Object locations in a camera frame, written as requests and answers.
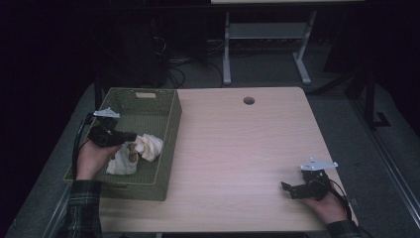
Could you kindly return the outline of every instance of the towel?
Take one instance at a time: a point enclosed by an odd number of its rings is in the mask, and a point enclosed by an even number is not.
[[[115,154],[115,159],[108,163],[106,173],[119,176],[135,174],[139,155],[152,162],[160,154],[162,145],[162,140],[153,135],[137,136],[134,143],[126,142]]]

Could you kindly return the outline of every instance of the beige cloth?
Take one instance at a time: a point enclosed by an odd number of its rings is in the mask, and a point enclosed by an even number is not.
[[[115,154],[115,159],[108,163],[106,170],[107,174],[111,175],[132,175],[137,171],[137,163],[139,160],[130,161],[130,144],[133,142],[125,143],[122,148]],[[137,136],[137,144],[135,150],[142,155],[142,158],[152,162],[158,155],[160,155],[163,142],[160,138],[153,135],[144,134],[143,137]]]

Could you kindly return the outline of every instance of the green basket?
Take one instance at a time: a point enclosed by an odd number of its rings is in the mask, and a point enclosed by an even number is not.
[[[116,130],[155,135],[163,140],[160,155],[153,162],[139,159],[137,172],[128,176],[106,174],[102,181],[102,197],[166,200],[176,136],[182,113],[179,97],[172,89],[111,88],[100,110],[111,107],[120,113]],[[64,177],[72,183],[71,167]]]

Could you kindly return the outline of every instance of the background table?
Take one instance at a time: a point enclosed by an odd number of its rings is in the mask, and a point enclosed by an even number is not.
[[[310,157],[331,161],[300,88],[178,92],[183,112],[167,200],[102,198],[105,232],[325,229],[280,185],[302,184],[299,165]],[[327,173],[341,184],[336,170]]]

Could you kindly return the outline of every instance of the plaid sleeve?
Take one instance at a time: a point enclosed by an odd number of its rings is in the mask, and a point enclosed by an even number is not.
[[[57,237],[102,237],[99,220],[100,192],[100,181],[73,182],[66,214],[57,231]]]
[[[352,220],[330,223],[327,229],[332,238],[362,238],[358,226]]]

